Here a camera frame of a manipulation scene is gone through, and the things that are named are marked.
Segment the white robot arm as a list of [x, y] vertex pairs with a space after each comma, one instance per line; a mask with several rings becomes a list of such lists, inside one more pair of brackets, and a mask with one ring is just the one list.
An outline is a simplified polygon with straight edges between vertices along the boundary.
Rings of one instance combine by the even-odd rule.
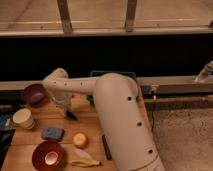
[[93, 98], [116, 171], [174, 171], [145, 123], [134, 78], [116, 72], [72, 78], [58, 67], [43, 77], [42, 85], [60, 106], [69, 105], [71, 93]]

